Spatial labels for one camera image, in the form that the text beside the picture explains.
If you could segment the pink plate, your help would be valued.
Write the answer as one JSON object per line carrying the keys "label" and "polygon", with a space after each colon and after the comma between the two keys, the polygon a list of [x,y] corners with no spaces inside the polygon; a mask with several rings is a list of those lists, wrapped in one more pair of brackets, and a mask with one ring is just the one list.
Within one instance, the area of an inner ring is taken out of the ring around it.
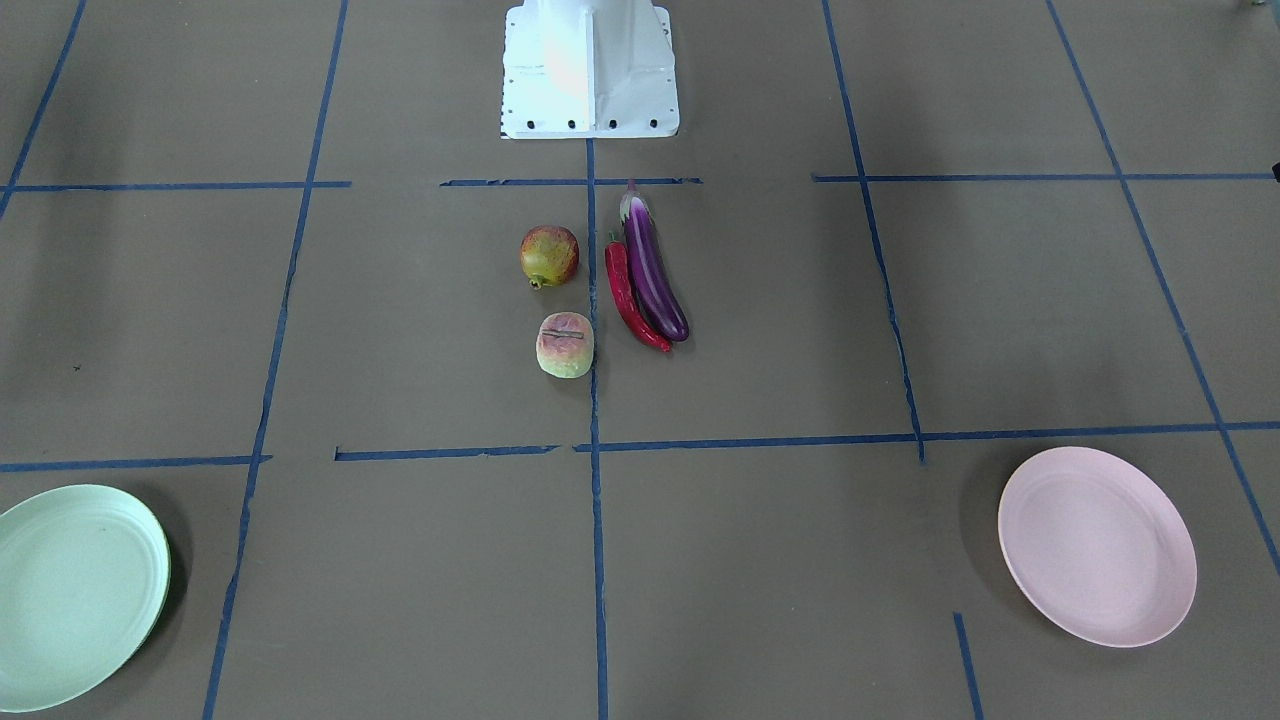
{"label": "pink plate", "polygon": [[1139,468],[1097,448],[1047,448],[1007,479],[998,544],[1020,592],[1093,644],[1138,648],[1172,634],[1198,589],[1194,542]]}

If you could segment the purple eggplant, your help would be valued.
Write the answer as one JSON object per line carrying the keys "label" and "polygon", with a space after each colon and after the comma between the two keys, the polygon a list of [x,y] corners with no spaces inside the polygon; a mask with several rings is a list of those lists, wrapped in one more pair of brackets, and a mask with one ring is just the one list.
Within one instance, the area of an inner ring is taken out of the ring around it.
{"label": "purple eggplant", "polygon": [[687,341],[690,324],[666,273],[657,223],[635,179],[628,181],[620,200],[620,224],[639,306],[666,340]]}

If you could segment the red yellow pomegranate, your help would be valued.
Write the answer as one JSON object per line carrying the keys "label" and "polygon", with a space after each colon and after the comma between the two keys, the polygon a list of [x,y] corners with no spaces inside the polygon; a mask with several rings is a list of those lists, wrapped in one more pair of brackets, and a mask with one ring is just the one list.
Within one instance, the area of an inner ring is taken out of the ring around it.
{"label": "red yellow pomegranate", "polygon": [[563,225],[535,225],[522,238],[518,260],[532,288],[566,284],[579,272],[577,237]]}

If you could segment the red chili pepper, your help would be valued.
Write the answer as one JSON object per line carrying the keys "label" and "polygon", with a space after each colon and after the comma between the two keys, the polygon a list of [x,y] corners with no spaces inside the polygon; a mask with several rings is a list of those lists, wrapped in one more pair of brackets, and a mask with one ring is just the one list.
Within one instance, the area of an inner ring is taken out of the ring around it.
{"label": "red chili pepper", "polygon": [[627,249],[617,238],[616,233],[609,233],[604,258],[614,307],[631,336],[650,348],[669,354],[672,351],[671,341],[649,323],[637,304],[630,274]]}

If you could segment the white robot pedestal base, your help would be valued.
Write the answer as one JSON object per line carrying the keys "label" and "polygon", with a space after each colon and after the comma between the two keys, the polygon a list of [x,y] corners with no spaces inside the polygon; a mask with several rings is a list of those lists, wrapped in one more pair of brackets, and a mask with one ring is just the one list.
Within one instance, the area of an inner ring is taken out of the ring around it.
{"label": "white robot pedestal base", "polygon": [[667,138],[681,124],[669,12],[524,1],[504,18],[500,136]]}

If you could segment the pink yellow peach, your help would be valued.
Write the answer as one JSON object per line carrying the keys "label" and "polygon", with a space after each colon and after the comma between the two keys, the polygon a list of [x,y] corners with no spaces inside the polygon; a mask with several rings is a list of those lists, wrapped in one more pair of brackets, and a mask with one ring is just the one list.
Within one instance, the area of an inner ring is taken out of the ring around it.
{"label": "pink yellow peach", "polygon": [[589,318],[580,313],[553,313],[538,329],[538,365],[548,375],[576,379],[586,375],[595,360],[595,336]]}

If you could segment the green plate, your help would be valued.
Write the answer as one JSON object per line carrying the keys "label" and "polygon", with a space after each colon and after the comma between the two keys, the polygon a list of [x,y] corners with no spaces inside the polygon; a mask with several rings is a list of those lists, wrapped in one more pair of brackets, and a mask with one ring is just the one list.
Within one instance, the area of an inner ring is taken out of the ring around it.
{"label": "green plate", "polygon": [[42,711],[123,667],[166,602],[172,551],[151,509],[109,486],[45,491],[1,518],[1,707]]}

